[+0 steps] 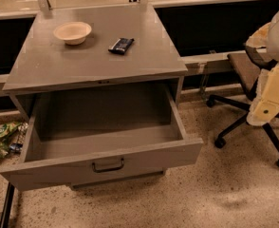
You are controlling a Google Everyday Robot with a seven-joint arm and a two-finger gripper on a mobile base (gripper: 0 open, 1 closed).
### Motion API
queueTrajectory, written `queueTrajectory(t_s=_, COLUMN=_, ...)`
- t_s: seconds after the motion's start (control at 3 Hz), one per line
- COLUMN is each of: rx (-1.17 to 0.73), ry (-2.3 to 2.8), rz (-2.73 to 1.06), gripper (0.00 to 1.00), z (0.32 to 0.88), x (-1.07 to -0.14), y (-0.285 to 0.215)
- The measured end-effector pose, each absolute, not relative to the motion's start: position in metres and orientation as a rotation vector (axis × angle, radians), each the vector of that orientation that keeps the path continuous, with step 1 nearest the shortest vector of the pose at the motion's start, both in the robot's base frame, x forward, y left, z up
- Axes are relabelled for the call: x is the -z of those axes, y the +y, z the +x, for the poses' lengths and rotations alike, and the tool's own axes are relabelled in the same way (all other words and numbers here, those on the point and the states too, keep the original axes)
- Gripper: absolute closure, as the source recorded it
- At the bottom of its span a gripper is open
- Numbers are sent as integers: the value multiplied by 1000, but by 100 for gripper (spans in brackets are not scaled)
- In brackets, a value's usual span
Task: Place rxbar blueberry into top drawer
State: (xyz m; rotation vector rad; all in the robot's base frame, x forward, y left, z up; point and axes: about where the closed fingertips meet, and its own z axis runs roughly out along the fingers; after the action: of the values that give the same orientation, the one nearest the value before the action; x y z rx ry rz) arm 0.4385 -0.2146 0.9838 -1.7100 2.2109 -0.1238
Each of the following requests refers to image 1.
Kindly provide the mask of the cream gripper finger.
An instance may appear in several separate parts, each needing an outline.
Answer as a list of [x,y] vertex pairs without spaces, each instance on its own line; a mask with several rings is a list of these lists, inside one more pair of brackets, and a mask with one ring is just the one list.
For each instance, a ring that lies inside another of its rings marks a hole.
[[279,63],[271,70],[262,69],[256,97],[250,106],[247,122],[253,126],[269,123],[279,113]]

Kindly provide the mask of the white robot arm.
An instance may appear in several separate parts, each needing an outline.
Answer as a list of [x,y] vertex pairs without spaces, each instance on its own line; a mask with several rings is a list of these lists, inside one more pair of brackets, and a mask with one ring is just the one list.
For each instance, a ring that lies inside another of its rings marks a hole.
[[273,67],[260,72],[256,96],[247,116],[250,125],[262,126],[279,113],[279,11],[247,40],[247,50],[257,48],[265,48],[269,57],[274,60]]

